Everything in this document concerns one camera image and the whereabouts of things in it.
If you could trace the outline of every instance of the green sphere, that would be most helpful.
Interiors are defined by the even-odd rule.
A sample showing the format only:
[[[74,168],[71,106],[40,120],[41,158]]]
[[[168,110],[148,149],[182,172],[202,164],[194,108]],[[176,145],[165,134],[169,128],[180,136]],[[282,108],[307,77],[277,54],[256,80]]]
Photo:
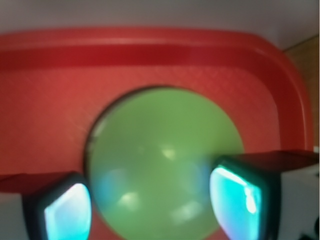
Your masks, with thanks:
[[[187,90],[143,90],[110,110],[93,132],[91,193],[116,233],[185,240],[218,229],[209,193],[213,157],[244,150],[219,106]]]

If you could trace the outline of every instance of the cyan screen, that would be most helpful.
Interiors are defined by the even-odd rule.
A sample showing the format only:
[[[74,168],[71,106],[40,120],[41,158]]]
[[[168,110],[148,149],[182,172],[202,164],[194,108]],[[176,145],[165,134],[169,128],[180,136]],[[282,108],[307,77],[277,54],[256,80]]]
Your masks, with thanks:
[[[210,176],[212,207],[232,240],[257,240],[260,233],[261,189],[222,165]]]
[[[85,185],[76,183],[44,210],[49,240],[88,239],[92,208]]]

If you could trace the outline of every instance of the red surface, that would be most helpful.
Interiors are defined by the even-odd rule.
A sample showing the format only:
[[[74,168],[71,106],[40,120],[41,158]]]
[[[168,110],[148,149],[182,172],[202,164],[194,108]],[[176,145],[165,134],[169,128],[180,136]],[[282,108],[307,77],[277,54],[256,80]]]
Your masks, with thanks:
[[[86,139],[98,115],[122,95],[155,85],[190,89],[220,105],[248,153],[313,148],[301,78],[279,50],[257,36],[45,30],[0,36],[0,174],[82,172]],[[95,213],[91,238],[119,237]]]

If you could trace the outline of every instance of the wooden surface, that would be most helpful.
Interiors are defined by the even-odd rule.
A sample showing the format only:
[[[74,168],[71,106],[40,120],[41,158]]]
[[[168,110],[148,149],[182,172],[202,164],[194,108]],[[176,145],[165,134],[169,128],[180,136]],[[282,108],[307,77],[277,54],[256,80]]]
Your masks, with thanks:
[[[300,71],[312,108],[314,145],[319,146],[319,36],[284,51]]]

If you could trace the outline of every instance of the red tray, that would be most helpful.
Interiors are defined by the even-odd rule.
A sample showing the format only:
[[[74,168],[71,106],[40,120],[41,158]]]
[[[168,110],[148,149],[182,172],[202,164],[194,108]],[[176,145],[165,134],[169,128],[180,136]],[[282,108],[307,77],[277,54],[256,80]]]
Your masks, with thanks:
[[[313,148],[301,77],[260,37],[162,28],[44,30],[0,36],[0,174],[82,172],[89,130],[105,107],[155,85],[187,88],[220,105],[246,152]],[[119,237],[95,213],[90,238]]]

